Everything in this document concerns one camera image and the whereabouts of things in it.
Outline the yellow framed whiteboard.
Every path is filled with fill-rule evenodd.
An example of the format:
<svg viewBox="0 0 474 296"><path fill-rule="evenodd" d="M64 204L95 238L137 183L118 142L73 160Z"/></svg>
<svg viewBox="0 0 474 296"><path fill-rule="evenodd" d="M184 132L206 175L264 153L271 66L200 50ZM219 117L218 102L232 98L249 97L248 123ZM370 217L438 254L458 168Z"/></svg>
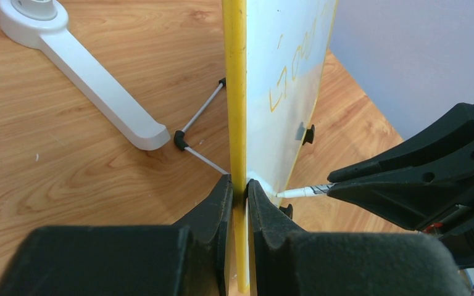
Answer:
<svg viewBox="0 0 474 296"><path fill-rule="evenodd" d="M337 1L223 1L238 290L250 291L246 186L280 204L320 94Z"/></svg>

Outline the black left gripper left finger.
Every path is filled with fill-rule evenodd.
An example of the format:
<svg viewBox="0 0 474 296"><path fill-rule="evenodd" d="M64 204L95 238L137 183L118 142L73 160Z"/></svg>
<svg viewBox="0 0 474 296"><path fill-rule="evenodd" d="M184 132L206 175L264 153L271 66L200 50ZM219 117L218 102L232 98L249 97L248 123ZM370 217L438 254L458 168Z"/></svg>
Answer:
<svg viewBox="0 0 474 296"><path fill-rule="evenodd" d="M226 295L232 183L169 225L43 226L19 245L0 295Z"/></svg>

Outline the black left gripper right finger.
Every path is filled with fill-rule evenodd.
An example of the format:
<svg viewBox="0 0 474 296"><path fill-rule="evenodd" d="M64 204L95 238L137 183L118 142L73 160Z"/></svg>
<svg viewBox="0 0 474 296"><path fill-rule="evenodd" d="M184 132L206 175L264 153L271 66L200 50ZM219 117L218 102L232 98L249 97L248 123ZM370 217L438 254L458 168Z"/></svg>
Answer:
<svg viewBox="0 0 474 296"><path fill-rule="evenodd" d="M308 232L247 185L252 295L468 295L448 249L409 233Z"/></svg>

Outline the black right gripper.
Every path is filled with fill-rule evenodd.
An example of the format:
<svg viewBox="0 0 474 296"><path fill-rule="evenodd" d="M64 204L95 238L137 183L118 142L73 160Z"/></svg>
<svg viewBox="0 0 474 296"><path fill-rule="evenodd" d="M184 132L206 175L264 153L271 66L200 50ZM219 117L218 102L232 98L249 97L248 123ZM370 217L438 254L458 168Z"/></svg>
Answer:
<svg viewBox="0 0 474 296"><path fill-rule="evenodd" d="M458 103L399 145L332 171L327 180L340 183L328 195L438 238L459 268L472 268L473 140L474 104Z"/></svg>

